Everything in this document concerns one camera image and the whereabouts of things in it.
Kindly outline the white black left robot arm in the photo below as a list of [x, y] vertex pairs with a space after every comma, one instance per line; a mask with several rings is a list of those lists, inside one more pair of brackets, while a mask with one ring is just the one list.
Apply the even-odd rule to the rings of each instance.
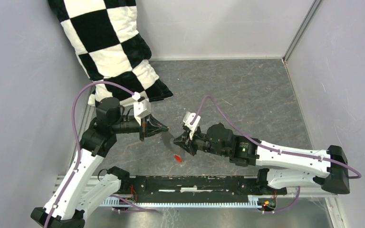
[[87, 218], [113, 193], [130, 189], [129, 172], [110, 168], [104, 178], [84, 193], [93, 172], [117, 142], [117, 135], [138, 133], [147, 137], [167, 132], [168, 127], [151, 114], [151, 104], [140, 98], [133, 115], [124, 115], [117, 98], [103, 99], [96, 117], [79, 138], [75, 158], [60, 186], [43, 207], [34, 208], [30, 217], [43, 228], [82, 228]]

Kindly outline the red capped key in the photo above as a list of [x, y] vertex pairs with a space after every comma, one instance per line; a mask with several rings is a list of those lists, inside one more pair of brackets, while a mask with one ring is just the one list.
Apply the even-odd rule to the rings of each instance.
[[175, 158], [178, 162], [182, 162], [182, 159], [181, 159], [181, 157], [180, 157], [180, 156], [175, 155], [175, 156], [174, 156], [174, 158]]

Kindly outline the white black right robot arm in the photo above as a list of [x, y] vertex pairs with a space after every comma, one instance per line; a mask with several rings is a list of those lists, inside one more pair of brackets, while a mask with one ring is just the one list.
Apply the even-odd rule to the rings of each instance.
[[275, 145], [256, 138], [236, 135], [221, 123], [206, 133], [200, 128], [184, 132], [173, 143], [190, 155], [197, 151], [229, 158], [237, 166], [260, 166], [255, 186], [267, 194], [273, 189], [297, 186], [320, 186], [334, 194], [349, 194], [347, 157], [342, 147], [330, 145], [325, 150], [305, 150]]

